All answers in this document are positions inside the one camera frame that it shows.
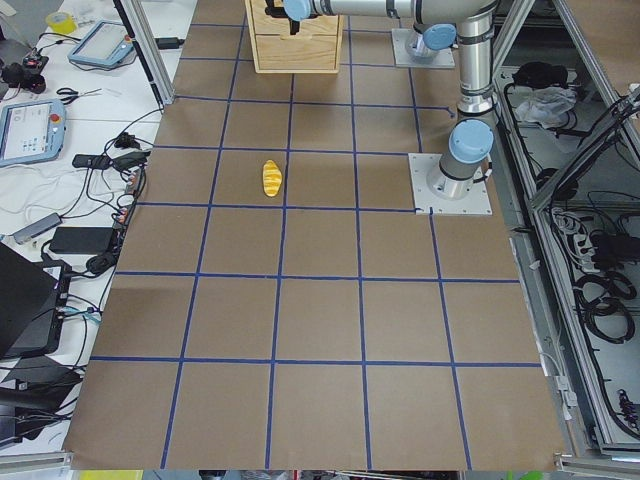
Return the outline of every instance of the floor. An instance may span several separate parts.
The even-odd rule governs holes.
[[[446,148],[457,72],[393,68],[397,22],[345,23],[338,75],[257,75],[244,3],[200,0],[74,468],[553,469],[493,185],[492,217],[413,213],[406,153]]]

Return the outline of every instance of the white table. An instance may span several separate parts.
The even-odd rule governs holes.
[[[143,2],[154,35],[185,38],[196,2],[197,0]],[[67,11],[72,11],[74,5],[76,5],[75,2],[67,0],[60,10],[65,11],[67,8]],[[94,13],[101,14],[101,18],[117,20],[117,17],[114,17],[115,10],[109,8],[113,5],[110,0],[92,0],[92,5]],[[83,26],[72,35],[81,36],[90,28],[91,25]],[[38,45],[47,45],[55,40],[56,37],[45,36]],[[37,96],[30,92],[21,93],[3,104],[56,98],[55,91],[61,87],[71,87],[78,91],[103,88],[104,91],[101,95],[80,98],[67,107],[64,145],[56,160],[0,169],[0,234],[12,234],[52,211],[64,212],[80,194],[85,176],[84,170],[72,167],[73,157],[78,153],[102,152],[105,142],[120,133],[130,121],[158,108],[139,59],[131,65],[111,72],[85,72],[67,61],[67,53],[71,48],[73,48],[71,44],[61,44],[43,52],[50,57],[49,64],[43,71],[47,81],[45,92]],[[169,75],[173,78],[180,58],[180,50],[162,51],[161,55]],[[7,96],[10,97],[13,93],[14,91],[10,90]],[[161,115],[155,113],[144,121],[128,127],[127,131],[138,138],[152,142],[160,120]],[[110,153],[113,156],[120,154],[117,150],[111,150]],[[108,190],[99,180],[99,173],[94,173],[94,178],[98,180],[92,183],[91,192],[94,196],[106,193]],[[124,190],[124,182],[116,172],[106,172],[105,178],[112,190],[116,190],[116,196]],[[108,200],[109,196],[102,195],[100,198]],[[97,203],[85,196],[71,215],[90,212],[96,206],[98,206]],[[105,207],[90,216],[65,221],[64,225],[111,226],[113,223],[111,213],[112,210]],[[24,245],[17,245],[12,238],[5,239],[4,243],[29,260],[38,261],[40,246],[52,236],[53,230]],[[82,271],[89,257],[65,255],[61,258],[76,271]],[[109,270],[97,279],[74,279],[71,282],[70,293],[98,303],[103,291],[105,289],[108,291],[111,272],[112,270]],[[79,309],[86,307],[86,304],[73,299],[68,301],[68,305]],[[84,322],[79,316],[65,321],[59,348],[49,357],[64,365],[76,363],[84,338],[84,328]],[[98,326],[92,322],[87,322],[87,328],[87,341],[82,357],[78,361],[79,365],[85,365],[88,362],[98,330]],[[15,363],[16,361],[0,362],[0,365],[10,367]],[[0,380],[6,374],[7,372],[0,371]],[[79,385],[74,387],[66,401],[77,397],[79,390]],[[68,413],[72,409],[73,406],[60,413]],[[33,441],[24,440],[22,443],[3,448],[0,450],[0,456],[58,452],[62,448],[68,428],[69,422],[47,427]]]
[[[143,8],[147,14],[154,36],[185,38],[189,29],[191,16],[197,0],[173,0],[171,2],[143,2]],[[65,2],[60,10],[64,11]],[[95,14],[102,14],[96,20],[119,21],[115,15],[115,9],[94,9]],[[93,25],[85,25],[72,32],[70,35],[82,38]],[[38,42],[38,47],[49,45],[62,37],[47,35]],[[74,44],[65,42],[53,45],[43,50],[43,55],[49,57],[49,63],[42,74],[45,77],[46,90],[36,95],[24,91],[6,104],[28,102],[32,100],[59,98],[56,91],[63,87],[70,87],[78,92],[86,92],[101,88],[97,95],[87,95],[77,99],[67,108],[67,116],[73,120],[122,120],[131,121],[147,112],[158,108],[153,92],[147,81],[147,77],[139,59],[131,65],[134,55],[130,55],[123,62],[125,65],[110,71],[92,70],[83,71],[71,65],[67,54],[73,49]],[[180,49],[162,50],[160,55],[164,61],[167,72],[171,78],[175,76],[180,60]],[[150,115],[145,121],[159,122],[160,113]]]

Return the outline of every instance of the wooden box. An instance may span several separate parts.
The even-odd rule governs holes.
[[[268,16],[264,0],[245,0],[245,5],[257,73],[338,73],[342,17],[303,20],[300,31],[289,35],[289,21]]]

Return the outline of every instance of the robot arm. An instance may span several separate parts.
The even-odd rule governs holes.
[[[315,14],[411,18],[416,25],[456,23],[461,94],[458,110],[463,115],[481,115],[494,106],[491,38],[496,3],[497,0],[284,0],[284,8],[295,21]]]
[[[284,7],[297,21],[315,13],[413,18],[419,24],[432,24],[457,23],[483,10],[493,10],[495,3],[495,0],[285,0]]]

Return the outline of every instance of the grid of blue tape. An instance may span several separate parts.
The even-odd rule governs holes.
[[[518,280],[515,279],[473,279],[473,278],[443,278],[440,266],[440,257],[438,252],[438,239],[436,233],[436,225],[433,220],[433,216],[429,216],[429,222],[431,226],[432,232],[432,242],[433,242],[433,251],[436,260],[436,271],[437,276],[435,278],[387,278],[387,277],[365,277],[362,272],[362,251],[360,247],[360,239],[361,239],[361,230],[360,230],[360,212],[363,211],[382,211],[382,212],[398,212],[398,213],[408,213],[413,210],[405,210],[405,209],[384,209],[384,208],[362,208],[359,204],[359,185],[358,185],[358,162],[357,155],[360,153],[357,148],[356,143],[356,115],[355,108],[356,107],[370,107],[370,108],[379,108],[385,107],[388,108],[389,105],[360,105],[354,102],[354,84],[353,84],[353,67],[354,66],[375,66],[375,67],[394,67],[393,65],[370,65],[370,64],[357,64],[352,61],[353,52],[352,52],[352,32],[368,32],[368,33],[380,33],[383,32],[378,31],[368,31],[368,30],[355,30],[351,29],[351,19],[347,20],[348,25],[346,29],[346,37],[349,42],[349,59],[348,62],[343,62],[342,65],[348,66],[350,73],[350,97],[351,102],[349,104],[338,104],[338,103],[316,103],[316,102],[294,102],[293,100],[293,92],[294,92],[294,83],[295,83],[295,75],[292,76],[291,80],[291,92],[290,98],[288,102],[269,102],[269,101],[252,101],[252,100],[235,100],[232,99],[233,90],[235,86],[235,80],[238,72],[238,65],[240,62],[250,62],[251,60],[245,60],[240,58],[241,48],[243,38],[247,31],[246,26],[246,17],[243,22],[243,25],[218,25],[218,24],[193,24],[201,27],[217,27],[217,26],[232,26],[241,29],[240,33],[240,41],[236,50],[235,59],[218,59],[212,57],[199,58],[199,57],[191,57],[191,58],[183,58],[182,60],[233,60],[235,62],[233,75],[231,80],[231,85],[229,88],[229,94],[226,99],[222,98],[205,98],[205,97],[185,97],[185,98],[194,98],[202,101],[224,101],[227,103],[227,108],[225,111],[224,124],[220,136],[219,147],[193,147],[193,146],[183,146],[183,145],[161,145],[156,148],[182,148],[182,149],[206,149],[206,150],[214,150],[217,151],[217,160],[216,169],[213,176],[213,182],[211,185],[211,190],[209,194],[209,202],[207,204],[184,204],[184,203],[170,203],[170,202],[144,202],[143,205],[147,206],[180,206],[180,207],[194,207],[194,208],[206,208],[207,216],[205,220],[205,226],[202,234],[202,241],[200,245],[200,251],[198,255],[198,262],[196,271],[194,273],[182,273],[182,272],[142,272],[142,271],[119,271],[118,275],[153,275],[153,276],[187,276],[193,277],[193,289],[191,292],[191,299],[189,304],[188,316],[185,324],[182,346],[180,350],[179,357],[126,357],[126,356],[92,356],[91,360],[93,361],[109,361],[109,362],[118,362],[118,361],[127,361],[127,362],[170,362],[177,363],[178,370],[175,379],[175,385],[173,389],[173,397],[171,403],[171,409],[169,413],[169,419],[167,422],[166,428],[166,436],[164,442],[164,450],[162,454],[162,459],[160,463],[160,468],[166,468],[167,458],[169,454],[169,449],[171,445],[171,436],[173,430],[173,421],[175,417],[177,400],[180,391],[180,382],[182,377],[182,370],[185,364],[189,363],[222,363],[222,364],[257,364],[257,365],[269,365],[270,366],[270,375],[269,375],[269,403],[268,403],[268,413],[267,413],[267,438],[266,438],[266,448],[265,448],[265,460],[264,465],[265,468],[270,468],[270,457],[271,457],[271,431],[272,431],[272,414],[274,408],[274,386],[275,386],[275,376],[276,376],[276,366],[277,365],[354,365],[361,366],[362,368],[362,389],[363,389],[363,399],[364,399],[364,427],[365,427],[365,448],[366,448],[366,460],[367,460],[367,468],[373,469],[375,465],[373,463],[372,454],[371,454],[371,433],[369,428],[369,401],[368,401],[368,388],[367,388],[367,367],[369,366],[398,366],[398,367],[449,367],[451,369],[452,377],[453,377],[453,385],[454,385],[454,393],[456,398],[457,410],[458,410],[458,418],[460,422],[460,431],[463,441],[464,453],[467,463],[467,468],[471,469],[473,467],[471,452],[469,449],[469,443],[466,434],[466,427],[464,421],[464,411],[462,406],[462,400],[460,396],[460,387],[458,384],[457,370],[460,368],[491,368],[491,367],[501,367],[501,368],[540,368],[540,363],[492,363],[492,362],[457,362],[455,360],[453,344],[451,339],[451,330],[449,326],[449,319],[447,314],[447,302],[445,298],[445,290],[444,285],[447,283],[519,283]],[[451,112],[448,107],[418,107],[416,105],[416,97],[415,97],[415,85],[413,76],[411,71],[409,71],[409,79],[410,79],[410,88],[411,88],[411,96],[413,99],[413,105],[411,106],[393,106],[394,108],[410,108],[414,111],[414,118],[416,123],[416,136],[419,146],[419,151],[422,151],[422,138],[420,134],[420,126],[419,126],[419,118],[418,111],[420,109],[439,109],[439,110],[447,110],[453,116],[453,112]],[[227,129],[227,120],[229,117],[229,109],[230,105],[233,102],[256,102],[256,103],[284,103],[289,105],[289,119],[288,119],[288,133],[287,133],[287,147],[285,149],[252,149],[252,148],[229,148],[224,147],[224,137]],[[287,177],[288,177],[288,169],[289,169],[289,157],[291,153],[294,152],[316,152],[315,150],[294,150],[291,149],[291,127],[292,127],[292,111],[293,106],[296,104],[321,104],[321,105],[343,105],[349,106],[351,108],[351,122],[352,122],[352,142],[353,149],[351,151],[335,151],[333,153],[347,153],[353,155],[353,168],[354,168],[354,176],[355,176],[355,207],[306,207],[306,206],[296,206],[296,205],[288,205],[287,203]],[[282,206],[261,206],[261,205],[228,205],[228,204],[215,204],[213,203],[214,192],[216,188],[216,183],[218,179],[218,168],[220,165],[220,157],[223,151],[225,150],[273,150],[273,151],[283,151],[286,154],[286,162],[285,162],[285,172],[284,172],[284,191],[283,191],[283,205]],[[331,151],[323,150],[323,153],[332,153]],[[378,155],[405,155],[406,152],[398,152],[398,153],[390,153],[390,152],[366,152],[367,154],[378,154]],[[217,273],[204,273],[201,272],[201,266],[203,261],[204,249],[206,244],[207,234],[209,232],[209,222],[210,222],[210,213],[214,208],[256,208],[256,209],[281,209],[283,211],[282,216],[282,227],[281,227],[281,238],[280,238],[280,247],[279,247],[279,261],[278,261],[278,273],[276,275],[246,275],[246,274],[217,274]],[[308,210],[336,210],[336,211],[355,211],[356,218],[356,239],[357,239],[357,261],[358,261],[358,275],[356,277],[339,277],[339,276],[303,276],[303,275],[284,275],[282,271],[283,258],[284,258],[284,245],[285,245],[285,234],[286,234],[286,222],[287,222],[287,211],[294,209],[308,209]],[[198,289],[199,279],[203,277],[222,277],[222,278],[270,278],[275,279],[277,282],[276,287],[276,301],[275,301],[275,309],[274,309],[274,318],[273,318],[273,337],[272,337],[272,349],[271,349],[271,357],[264,359],[245,359],[245,358],[193,358],[186,356],[186,348],[187,341],[189,337],[189,330],[191,325],[191,318],[195,304],[196,292]],[[278,340],[278,315],[279,315],[279,302],[280,302],[280,291],[282,281],[285,279],[309,279],[309,280],[354,280],[358,282],[358,290],[359,290],[359,306],[360,306],[360,345],[361,345],[361,359],[355,361],[340,361],[340,360],[295,360],[295,359],[282,359],[277,358],[277,340]],[[448,362],[412,362],[412,361],[380,361],[380,360],[368,360],[366,355],[366,338],[365,338],[365,311],[364,311],[364,302],[363,302],[363,285],[366,282],[379,282],[379,281],[392,281],[392,282],[431,282],[437,283],[440,291],[440,298],[442,304],[442,313],[445,323],[446,330],[446,338],[449,349],[449,361]]]

